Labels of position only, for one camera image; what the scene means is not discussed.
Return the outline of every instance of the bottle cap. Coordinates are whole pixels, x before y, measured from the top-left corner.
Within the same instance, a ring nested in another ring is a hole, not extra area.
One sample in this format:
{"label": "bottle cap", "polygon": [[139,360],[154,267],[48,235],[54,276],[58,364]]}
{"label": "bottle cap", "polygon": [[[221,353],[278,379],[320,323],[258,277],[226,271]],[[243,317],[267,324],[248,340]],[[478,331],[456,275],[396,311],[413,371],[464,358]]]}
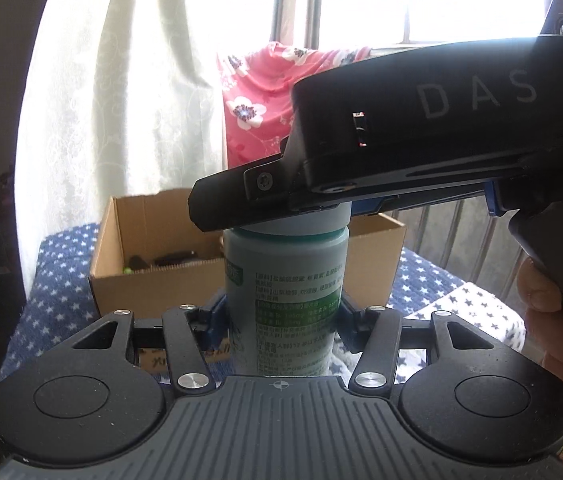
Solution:
{"label": "bottle cap", "polygon": [[351,202],[345,202],[331,209],[246,225],[242,229],[266,235],[310,236],[339,231],[350,221]]}

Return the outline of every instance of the crosshair marking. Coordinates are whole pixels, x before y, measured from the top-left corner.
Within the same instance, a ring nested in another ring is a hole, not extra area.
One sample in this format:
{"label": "crosshair marking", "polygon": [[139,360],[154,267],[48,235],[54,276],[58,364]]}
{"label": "crosshair marking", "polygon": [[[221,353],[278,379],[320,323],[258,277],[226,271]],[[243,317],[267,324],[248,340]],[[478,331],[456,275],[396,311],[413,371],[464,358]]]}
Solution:
{"label": "crosshair marking", "polygon": [[271,386],[274,386],[278,390],[284,390],[284,389],[288,388],[289,386],[292,386],[292,384],[289,384],[286,381],[282,381],[280,379],[279,381],[274,381],[274,383],[271,383]]}

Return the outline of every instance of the pink floral cloth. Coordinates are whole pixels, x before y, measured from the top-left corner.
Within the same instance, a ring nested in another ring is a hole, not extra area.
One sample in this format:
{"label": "pink floral cloth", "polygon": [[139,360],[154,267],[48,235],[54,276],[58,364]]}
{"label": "pink floral cloth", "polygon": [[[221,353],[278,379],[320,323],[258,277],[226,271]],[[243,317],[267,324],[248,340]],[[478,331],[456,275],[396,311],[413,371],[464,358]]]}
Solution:
{"label": "pink floral cloth", "polygon": [[369,47],[322,52],[269,43],[245,57],[218,56],[228,167],[280,151],[290,134],[290,89],[300,79],[368,57]]}

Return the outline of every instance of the round black pad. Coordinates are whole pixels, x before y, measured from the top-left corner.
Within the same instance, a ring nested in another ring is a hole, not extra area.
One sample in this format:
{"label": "round black pad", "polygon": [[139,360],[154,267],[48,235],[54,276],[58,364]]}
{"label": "round black pad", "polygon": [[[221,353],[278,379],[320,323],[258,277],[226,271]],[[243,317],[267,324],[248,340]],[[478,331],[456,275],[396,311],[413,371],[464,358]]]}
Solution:
{"label": "round black pad", "polygon": [[155,427],[159,383],[124,352],[61,346],[0,383],[0,437],[10,452],[55,466],[100,462]]}
{"label": "round black pad", "polygon": [[43,384],[35,392],[35,404],[46,415],[78,418],[90,415],[105,405],[110,391],[92,377],[73,375]]}
{"label": "round black pad", "polygon": [[455,388],[455,398],[469,412],[494,417],[517,415],[530,403],[530,394],[521,384],[494,375],[462,381]]}
{"label": "round black pad", "polygon": [[399,411],[438,449],[477,463],[512,464],[563,446],[563,383],[510,351],[455,351],[404,384]]}

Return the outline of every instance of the white flower pattern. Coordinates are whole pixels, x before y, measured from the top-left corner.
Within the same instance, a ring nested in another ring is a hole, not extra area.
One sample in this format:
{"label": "white flower pattern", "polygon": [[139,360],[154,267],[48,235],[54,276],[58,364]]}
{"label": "white flower pattern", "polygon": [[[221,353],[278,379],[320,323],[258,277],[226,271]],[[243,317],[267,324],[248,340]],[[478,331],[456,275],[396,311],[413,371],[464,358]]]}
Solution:
{"label": "white flower pattern", "polygon": [[233,74],[237,74],[241,77],[248,74],[249,67],[245,57],[233,56],[231,54],[227,59],[228,66],[230,67],[229,70],[231,70]]}
{"label": "white flower pattern", "polygon": [[238,96],[234,101],[226,101],[226,106],[231,115],[238,119],[238,126],[243,130],[250,130],[252,126],[259,128],[262,125],[266,113],[266,107],[258,103],[252,103],[244,96]]}
{"label": "white flower pattern", "polygon": [[340,50],[333,58],[333,68],[337,68],[338,66],[343,65],[350,65],[350,63],[355,61],[356,54],[356,50]]}
{"label": "white flower pattern", "polygon": [[296,46],[289,46],[284,49],[281,53],[281,56],[288,61],[292,61],[295,65],[303,65],[308,59],[308,54],[310,54],[312,50],[308,48],[299,48]]}

